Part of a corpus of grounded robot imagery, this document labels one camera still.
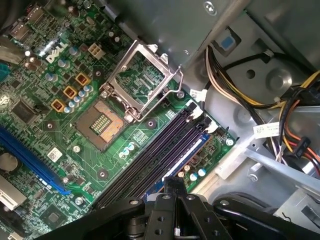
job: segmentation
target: chip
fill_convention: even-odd
[[[102,100],[98,100],[78,119],[76,129],[102,152],[116,139],[126,125],[126,121]]]
[[[11,86],[16,89],[17,87],[19,87],[20,85],[20,82],[18,80],[14,80],[12,83],[11,83]]]
[[[56,94],[56,93],[59,91],[59,88],[57,88],[56,86],[53,86],[53,87],[51,88],[51,91]]]
[[[31,109],[31,107],[29,107],[22,101],[19,101],[14,106],[12,112],[26,124],[32,123],[33,120],[37,117],[36,113]]]
[[[40,216],[45,224],[47,224],[52,230],[60,227],[62,223],[67,219],[55,205],[50,205],[44,213]]]

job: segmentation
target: motherboard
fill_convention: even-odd
[[[235,144],[166,55],[92,1],[30,5],[7,37],[25,57],[0,78],[0,239],[146,198],[166,176],[191,191]]]

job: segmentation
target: label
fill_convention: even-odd
[[[204,102],[207,97],[208,90],[203,89],[202,91],[190,90],[190,96],[198,103],[198,102]]]
[[[58,46],[55,47],[54,50],[52,50],[52,53],[49,54],[45,60],[47,60],[48,63],[53,64],[55,59],[60,56],[60,54],[68,47],[67,43],[60,42]]]
[[[255,139],[279,136],[279,122],[272,122],[253,127]]]
[[[62,157],[62,155],[62,152],[54,147],[47,156],[51,159],[52,162],[56,163]]]

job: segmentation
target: blue expansion slot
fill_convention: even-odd
[[[174,164],[174,166],[144,194],[142,199],[146,201],[150,194],[158,193],[164,187],[165,177],[177,175],[180,169],[186,165],[200,149],[204,147],[209,139],[209,134],[203,134],[201,138]]]
[[[54,187],[62,195],[68,195],[71,191],[65,190],[59,177],[42,163],[31,151],[23,146],[14,136],[0,126],[0,144],[16,156],[31,171],[37,174],[43,181]]]
[[[8,65],[0,63],[0,83],[9,75],[10,69]]]

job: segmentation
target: dell logo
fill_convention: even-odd
[[[53,64],[55,59],[59,57],[59,55],[68,47],[67,43],[60,42],[58,46],[52,51],[50,55],[48,55],[45,59],[48,63]]]

